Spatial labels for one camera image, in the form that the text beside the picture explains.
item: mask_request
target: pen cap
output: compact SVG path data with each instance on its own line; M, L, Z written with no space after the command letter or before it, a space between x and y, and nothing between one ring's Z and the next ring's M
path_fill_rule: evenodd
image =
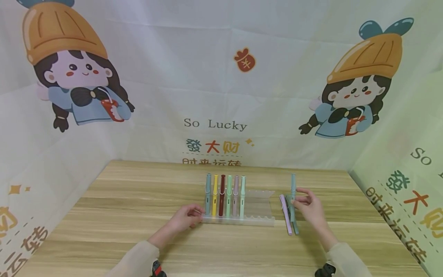
M206 193L211 193L211 173L206 175Z
M234 179L234 195L238 195L238 175L235 175Z
M212 190L212 194L217 195L218 193L218 175L214 174L214 189Z
M241 194L243 195L246 193L245 187L246 187L246 176L243 175L241 177Z
M232 176L228 175L228 195L232 195Z
M295 174L291 175L291 192L295 192Z
M221 176L221 180L220 180L220 195L225 194L225 175Z

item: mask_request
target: dashed line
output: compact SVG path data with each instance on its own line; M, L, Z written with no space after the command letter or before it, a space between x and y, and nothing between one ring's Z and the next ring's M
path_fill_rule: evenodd
M236 155L197 154L197 153L189 153L189 152L182 152L182 154L198 155L198 156L237 157L237 158L242 158L243 157L243 156L236 156Z

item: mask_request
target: wooden table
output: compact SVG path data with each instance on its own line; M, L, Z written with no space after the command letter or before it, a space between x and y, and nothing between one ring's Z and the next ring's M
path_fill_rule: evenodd
M340 240L375 277L426 276L346 172L112 161L19 272L19 277L103 276L183 204L203 204L206 173L244 174L249 189L272 190L275 227L202 224L161 253L168 276L312 277L324 252L301 214L288 236L279 194L291 173L323 202Z

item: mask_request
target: hand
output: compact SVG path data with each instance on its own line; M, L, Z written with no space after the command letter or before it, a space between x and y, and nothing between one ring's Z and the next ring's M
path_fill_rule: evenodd
M301 125L299 127L299 130L301 130L300 134L304 135L304 134L309 133L312 130L312 127L309 126L308 123L306 123L306 124Z
M303 217L314 229L317 230L326 227L327 222L320 199L307 188L298 187L297 191L306 193L307 196L297 196L295 200L292 200L294 207L302 212Z
M54 127L54 129L59 128L60 131L63 133L69 128L68 120L56 117L54 119L53 127Z
M117 107L115 105L111 106L111 112L112 112L115 119L121 120L121 116L118 114Z
M172 216L166 225L178 234L189 227L195 228L198 223L202 222L204 213L205 210L197 204L185 205Z
M349 132L352 133L357 133L357 125L360 123L360 121L357 121L354 123L354 125L351 126Z
M152 245L163 249L178 233L202 222L205 210L197 204L182 206L172 218L149 239Z

